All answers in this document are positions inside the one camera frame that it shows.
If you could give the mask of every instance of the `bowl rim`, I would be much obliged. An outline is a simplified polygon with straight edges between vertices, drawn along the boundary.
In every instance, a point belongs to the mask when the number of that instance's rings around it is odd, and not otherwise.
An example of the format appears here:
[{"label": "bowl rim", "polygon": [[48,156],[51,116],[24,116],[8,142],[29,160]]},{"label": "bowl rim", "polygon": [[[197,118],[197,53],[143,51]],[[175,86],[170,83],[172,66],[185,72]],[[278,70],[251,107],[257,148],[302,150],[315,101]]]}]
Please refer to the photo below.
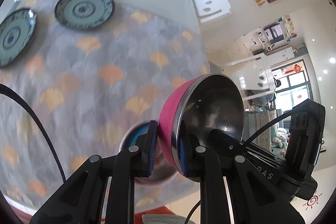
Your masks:
[{"label": "bowl rim", "polygon": [[[136,122],[134,125],[132,125],[127,130],[127,132],[125,133],[124,137],[121,140],[121,143],[120,143],[120,146],[119,146],[119,152],[124,149],[125,141],[133,130],[135,130],[136,128],[141,127],[141,126],[145,126],[147,124],[149,125],[150,122],[151,121],[143,120],[143,121]],[[166,177],[165,179],[163,179],[161,181],[148,181],[147,182],[147,181],[142,180],[143,178],[138,178],[138,177],[135,177],[134,181],[135,181],[136,184],[139,184],[139,185],[144,186],[144,187],[162,186],[163,184],[166,184],[166,183],[170,182],[171,180],[173,180],[176,177],[177,174],[178,174],[178,170],[175,168],[175,172],[172,175],[170,175],[169,177]]]},{"label": "bowl rim", "polygon": [[211,76],[215,76],[215,75],[220,75],[220,76],[226,77],[233,84],[233,86],[236,88],[236,91],[240,95],[240,98],[241,98],[241,100],[240,100],[241,109],[242,109],[241,115],[242,115],[242,120],[244,121],[243,98],[242,98],[242,96],[239,92],[238,87],[232,81],[232,79],[230,77],[228,77],[227,75],[221,74],[221,73],[209,73],[209,74],[202,75],[202,76],[196,78],[196,80],[191,83],[191,85],[186,89],[186,91],[182,95],[182,97],[180,99],[180,102],[179,102],[179,104],[176,108],[175,115],[174,115],[174,120],[173,120],[173,125],[172,125],[172,128],[171,128],[171,153],[172,153],[172,157],[173,157],[173,160],[174,160],[174,163],[175,163],[175,166],[176,166],[177,170],[183,176],[184,176],[184,174],[182,172],[181,163],[180,163],[180,160],[179,160],[179,155],[177,153],[177,142],[178,142],[178,138],[179,138],[179,131],[180,131],[180,125],[181,125],[181,121],[182,121],[182,115],[184,113],[184,109],[185,109],[191,95],[193,94],[194,90],[198,87],[198,85],[202,81],[204,81],[206,78],[211,77]]}]

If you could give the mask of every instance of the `sun drawing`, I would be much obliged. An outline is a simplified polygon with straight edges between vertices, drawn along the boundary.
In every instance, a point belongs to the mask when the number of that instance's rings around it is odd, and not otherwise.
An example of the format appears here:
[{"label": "sun drawing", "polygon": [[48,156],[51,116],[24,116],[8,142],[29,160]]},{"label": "sun drawing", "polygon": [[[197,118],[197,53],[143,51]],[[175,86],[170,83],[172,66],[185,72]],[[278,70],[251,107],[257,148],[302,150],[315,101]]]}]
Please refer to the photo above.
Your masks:
[{"label": "sun drawing", "polygon": [[306,210],[310,207],[311,209],[313,209],[313,205],[316,203],[316,204],[319,204],[318,203],[318,200],[319,200],[319,196],[321,196],[322,194],[319,194],[319,195],[316,195],[316,192],[317,190],[315,191],[315,194],[313,195],[313,197],[307,201],[307,203],[305,203],[304,205],[302,206],[307,206]]}]

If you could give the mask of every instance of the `window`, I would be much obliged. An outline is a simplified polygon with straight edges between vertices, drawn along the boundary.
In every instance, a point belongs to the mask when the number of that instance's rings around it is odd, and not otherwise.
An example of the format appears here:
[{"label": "window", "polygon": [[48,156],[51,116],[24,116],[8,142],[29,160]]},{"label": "window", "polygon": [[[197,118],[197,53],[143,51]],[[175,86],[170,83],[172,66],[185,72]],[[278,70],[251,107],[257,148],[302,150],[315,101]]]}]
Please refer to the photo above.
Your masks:
[{"label": "window", "polygon": [[303,60],[272,71],[273,77],[281,82],[275,89],[276,109],[291,110],[306,99],[312,99],[308,73]]}]

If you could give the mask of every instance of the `chair backrest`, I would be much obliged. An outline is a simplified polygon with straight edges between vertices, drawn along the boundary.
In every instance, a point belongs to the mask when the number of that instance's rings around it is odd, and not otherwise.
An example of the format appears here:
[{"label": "chair backrest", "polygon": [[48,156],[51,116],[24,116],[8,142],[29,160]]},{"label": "chair backrest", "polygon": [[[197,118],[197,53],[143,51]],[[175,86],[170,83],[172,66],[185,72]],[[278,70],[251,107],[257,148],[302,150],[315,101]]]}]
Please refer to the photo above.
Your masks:
[{"label": "chair backrest", "polygon": [[194,0],[201,22],[206,22],[230,13],[231,5],[227,0]]},{"label": "chair backrest", "polygon": [[244,97],[243,100],[250,100],[264,95],[272,94],[276,88],[272,70],[268,64],[265,54],[258,54],[245,59],[230,62],[225,67],[241,63],[247,63],[233,72],[229,77],[240,90],[264,90],[264,92]]}]

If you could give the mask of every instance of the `television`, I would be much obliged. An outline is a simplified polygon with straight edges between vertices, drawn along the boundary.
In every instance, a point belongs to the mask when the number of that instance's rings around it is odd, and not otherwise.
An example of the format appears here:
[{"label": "television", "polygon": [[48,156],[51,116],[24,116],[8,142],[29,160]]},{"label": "television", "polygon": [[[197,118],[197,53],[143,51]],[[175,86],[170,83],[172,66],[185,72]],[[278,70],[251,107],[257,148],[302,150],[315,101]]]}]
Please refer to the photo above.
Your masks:
[{"label": "television", "polygon": [[264,32],[266,33],[266,36],[270,44],[274,44],[276,42],[279,42],[285,39],[282,33],[280,24],[275,24],[269,27],[265,27]]}]

